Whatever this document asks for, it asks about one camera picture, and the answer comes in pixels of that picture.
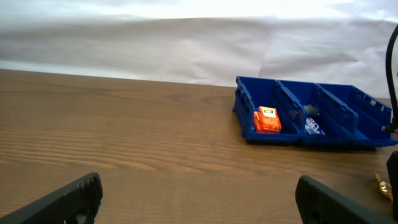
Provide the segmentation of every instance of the wrinkled white paper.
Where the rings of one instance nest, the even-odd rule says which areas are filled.
[[[242,75],[387,98],[397,18],[395,0],[3,0],[0,68],[223,86]]]

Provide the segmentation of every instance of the blue and white package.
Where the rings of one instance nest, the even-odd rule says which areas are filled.
[[[323,132],[322,128],[319,127],[319,125],[312,118],[307,118],[307,120],[305,121],[305,130],[309,135],[311,134],[325,135],[325,132]]]

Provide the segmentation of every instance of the gold wrapper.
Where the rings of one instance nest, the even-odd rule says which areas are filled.
[[[382,181],[377,173],[374,173],[374,177],[379,182],[380,193],[386,196],[392,202],[392,187],[389,183]]]

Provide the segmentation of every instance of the blue storage container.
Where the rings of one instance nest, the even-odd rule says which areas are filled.
[[[233,109],[247,141],[369,147],[398,143],[381,131],[390,123],[390,107],[353,86],[250,77],[237,77],[236,83]],[[305,105],[318,108],[319,113],[307,113]],[[259,106],[277,109],[282,125],[279,134],[254,131],[253,115]],[[326,135],[309,135],[305,130],[307,117]]]
[[[304,107],[280,84],[280,81],[237,77],[234,111],[247,141],[297,142],[301,134]],[[257,133],[253,127],[253,114],[259,106],[270,106],[278,111],[282,130],[279,134]]]
[[[353,144],[356,146],[394,146],[398,141],[381,127],[391,122],[391,108],[351,85],[321,84],[344,101],[358,114],[358,127]]]

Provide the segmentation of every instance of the wood grain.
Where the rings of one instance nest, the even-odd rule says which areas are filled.
[[[96,223],[301,223],[307,174],[391,216],[373,172],[396,147],[248,145],[234,88],[0,71],[0,216],[98,172]]]

